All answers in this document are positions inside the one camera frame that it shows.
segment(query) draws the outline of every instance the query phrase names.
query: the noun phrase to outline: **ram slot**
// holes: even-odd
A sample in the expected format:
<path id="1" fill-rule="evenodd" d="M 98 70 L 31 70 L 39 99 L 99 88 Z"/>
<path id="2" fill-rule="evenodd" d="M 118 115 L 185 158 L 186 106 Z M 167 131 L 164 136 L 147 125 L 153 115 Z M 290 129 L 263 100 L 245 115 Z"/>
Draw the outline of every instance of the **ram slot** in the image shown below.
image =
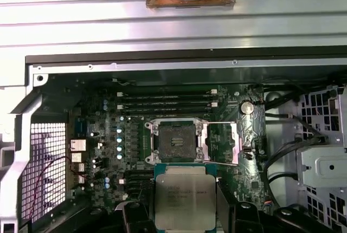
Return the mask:
<path id="1" fill-rule="evenodd" d="M 214 96 L 210 91 L 195 91 L 195 92 L 177 92 L 177 91 L 158 91 L 158 92 L 145 92 L 136 94 L 123 93 L 127 98 L 150 98 L 156 96 Z"/>

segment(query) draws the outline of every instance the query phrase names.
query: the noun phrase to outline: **metal plate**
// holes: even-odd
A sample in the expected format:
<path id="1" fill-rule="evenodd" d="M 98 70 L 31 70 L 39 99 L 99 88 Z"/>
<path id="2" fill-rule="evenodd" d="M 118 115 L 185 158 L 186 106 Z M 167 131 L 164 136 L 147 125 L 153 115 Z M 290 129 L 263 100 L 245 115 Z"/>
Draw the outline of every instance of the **metal plate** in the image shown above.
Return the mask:
<path id="1" fill-rule="evenodd" d="M 206 174 L 156 178 L 155 222 L 162 230 L 212 230 L 216 226 L 216 180 Z"/>
<path id="2" fill-rule="evenodd" d="M 301 183 L 311 187 L 347 186 L 347 155 L 343 147 L 312 147 L 300 151 L 298 155 L 298 175 Z"/>

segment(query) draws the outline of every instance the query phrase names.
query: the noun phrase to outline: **ribbed metal surface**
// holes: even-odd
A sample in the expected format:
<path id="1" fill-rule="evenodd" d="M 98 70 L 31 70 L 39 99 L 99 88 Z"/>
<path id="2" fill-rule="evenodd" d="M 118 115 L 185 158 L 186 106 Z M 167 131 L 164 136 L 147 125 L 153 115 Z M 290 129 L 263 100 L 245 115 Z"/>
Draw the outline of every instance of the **ribbed metal surface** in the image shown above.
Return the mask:
<path id="1" fill-rule="evenodd" d="M 0 54 L 345 45 L 345 1 L 150 10 L 145 0 L 0 0 Z"/>

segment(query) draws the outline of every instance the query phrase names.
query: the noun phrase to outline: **cable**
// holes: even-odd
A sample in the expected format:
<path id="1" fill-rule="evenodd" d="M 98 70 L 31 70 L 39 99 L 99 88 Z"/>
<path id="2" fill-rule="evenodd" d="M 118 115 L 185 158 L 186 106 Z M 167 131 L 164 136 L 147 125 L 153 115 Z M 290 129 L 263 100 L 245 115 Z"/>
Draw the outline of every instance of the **cable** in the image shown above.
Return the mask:
<path id="1" fill-rule="evenodd" d="M 275 176 L 271 177 L 269 179 L 269 183 L 273 182 L 274 180 L 277 180 L 278 178 L 283 178 L 283 177 L 289 177 L 293 178 L 294 180 L 298 180 L 298 174 L 294 172 L 284 172 L 280 174 L 276 174 Z"/>
<path id="2" fill-rule="evenodd" d="M 294 145 L 288 146 L 287 148 L 283 149 L 282 151 L 274 154 L 272 157 L 269 158 L 268 162 L 264 165 L 263 168 L 263 183 L 264 183 L 264 187 L 265 189 L 268 191 L 268 194 L 274 204 L 275 207 L 279 207 L 279 203 L 277 202 L 271 187 L 270 187 L 270 182 L 269 182 L 269 178 L 267 175 L 268 169 L 271 165 L 273 165 L 276 161 L 278 161 L 279 159 L 281 159 L 283 156 L 294 152 L 300 148 L 306 147 L 306 146 L 310 146 L 310 145 L 314 145 L 320 142 L 320 139 L 317 137 L 313 137 L 311 139 L 308 139 L 306 141 L 300 142 L 300 143 L 296 143 Z"/>
<path id="3" fill-rule="evenodd" d="M 312 93 L 312 92 L 316 92 L 316 91 L 320 91 L 320 90 L 326 89 L 327 85 L 328 85 L 328 83 L 322 83 L 322 85 L 319 85 L 319 86 L 316 86 L 316 85 L 311 86 L 311 87 L 308 86 L 308 88 L 305 89 L 305 90 L 307 91 L 307 94 L 308 94 L 308 93 Z M 265 111 L 270 110 L 272 108 L 277 108 L 277 107 L 283 105 L 284 103 L 286 103 L 286 102 L 288 102 L 290 100 L 293 100 L 295 98 L 300 97 L 301 95 L 303 95 L 303 92 L 300 91 L 300 90 L 299 91 L 294 90 L 292 92 L 289 92 L 289 93 L 287 93 L 287 94 L 285 94 L 285 95 L 283 95 L 283 96 L 281 96 L 281 97 L 279 97 L 277 99 L 274 99 L 274 100 L 272 100 L 270 102 L 267 102 L 265 104 Z"/>
<path id="4" fill-rule="evenodd" d="M 314 129 L 312 126 L 310 126 L 308 123 L 304 122 L 301 118 L 292 115 L 292 114 L 271 114 L 271 113 L 265 113 L 266 117 L 270 118 L 283 118 L 283 119 L 294 119 L 302 124 L 303 127 L 305 127 L 310 133 L 313 135 L 322 135 L 319 131 Z"/>
<path id="5" fill-rule="evenodd" d="M 41 181 L 41 179 L 42 179 L 42 176 L 43 176 L 45 170 L 47 170 L 54 162 L 56 162 L 56 161 L 58 161 L 58 160 L 60 160 L 60 159 L 63 159 L 63 158 L 68 159 L 68 160 L 70 161 L 70 170 L 71 170 L 73 173 L 80 175 L 78 172 L 72 170 L 72 168 L 71 168 L 72 161 L 71 161 L 70 157 L 61 156 L 61 157 L 58 157 L 57 159 L 52 160 L 52 161 L 40 172 L 39 176 L 37 177 L 36 185 L 35 185 L 35 188 L 34 188 L 34 199 L 33 199 L 33 204 L 32 204 L 32 206 L 31 206 L 31 210 L 30 210 L 30 214 L 29 214 L 29 219 L 31 219 L 32 216 L 33 216 L 33 214 L 34 214 L 35 202 L 36 202 L 36 199 L 37 199 L 38 184 L 40 183 L 40 181 Z"/>
<path id="6" fill-rule="evenodd" d="M 300 143 L 302 142 L 302 138 L 295 138 L 294 141 L 290 141 L 290 142 L 287 142 L 287 143 L 284 143 L 280 148 L 278 148 L 274 154 L 277 154 L 278 152 L 282 151 L 284 148 L 286 148 L 288 145 L 293 145 L 293 144 L 296 144 L 296 143 Z"/>

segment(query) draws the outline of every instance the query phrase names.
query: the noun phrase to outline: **black cable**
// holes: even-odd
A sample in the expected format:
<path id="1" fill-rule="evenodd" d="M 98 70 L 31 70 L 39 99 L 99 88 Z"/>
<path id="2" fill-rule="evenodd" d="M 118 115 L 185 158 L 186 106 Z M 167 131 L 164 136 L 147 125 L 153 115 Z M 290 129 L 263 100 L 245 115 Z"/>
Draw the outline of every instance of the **black cable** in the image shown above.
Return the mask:
<path id="1" fill-rule="evenodd" d="M 271 114 L 271 113 L 265 113 L 266 117 L 270 118 L 284 118 L 284 119 L 294 119 L 302 124 L 303 127 L 305 127 L 310 133 L 313 135 L 322 135 L 319 131 L 314 129 L 312 126 L 310 126 L 308 123 L 304 122 L 301 118 L 291 115 L 291 114 Z"/>
<path id="2" fill-rule="evenodd" d="M 269 183 L 273 182 L 274 180 L 277 180 L 278 178 L 283 178 L 283 177 L 289 177 L 294 180 L 298 180 L 298 174 L 294 172 L 284 172 L 280 174 L 276 174 L 275 176 L 271 177 L 269 179 Z"/>
<path id="3" fill-rule="evenodd" d="M 320 139 L 317 137 L 313 137 L 311 139 L 308 139 L 306 141 L 294 144 L 292 146 L 288 146 L 287 148 L 283 149 L 282 151 L 276 153 L 275 155 L 273 155 L 272 157 L 269 158 L 268 162 L 264 165 L 263 168 L 263 183 L 264 183 L 264 187 L 265 189 L 268 191 L 268 194 L 274 204 L 275 207 L 279 207 L 280 205 L 278 204 L 272 190 L 270 187 L 270 183 L 269 183 L 269 178 L 267 175 L 268 169 L 271 165 L 273 165 L 276 161 L 278 161 L 279 159 L 281 159 L 283 156 L 294 152 L 300 148 L 306 147 L 306 146 L 310 146 L 310 145 L 314 145 L 320 142 Z"/>
<path id="4" fill-rule="evenodd" d="M 275 151 L 274 154 L 276 154 L 276 153 L 282 151 L 282 150 L 283 150 L 284 148 L 286 148 L 286 146 L 288 146 L 288 145 L 293 145 L 293 144 L 296 144 L 296 143 L 300 143 L 300 142 L 302 142 L 302 141 L 303 141 L 302 138 L 295 138 L 294 141 L 290 141 L 290 142 L 284 143 L 280 148 L 278 148 L 278 149 Z"/>
<path id="5" fill-rule="evenodd" d="M 326 89 L 326 86 L 327 86 L 327 84 L 322 84 L 319 86 L 312 86 L 312 87 L 306 88 L 306 90 L 308 93 L 312 93 L 312 92 Z M 285 95 L 283 95 L 277 99 L 274 99 L 270 102 L 267 102 L 265 104 L 265 110 L 267 111 L 267 110 L 270 110 L 272 108 L 277 108 L 288 101 L 291 101 L 293 99 L 300 97 L 301 95 L 303 95 L 303 92 L 301 90 L 295 90 L 295 91 L 289 92 L 289 93 L 287 93 L 287 94 L 285 94 Z"/>

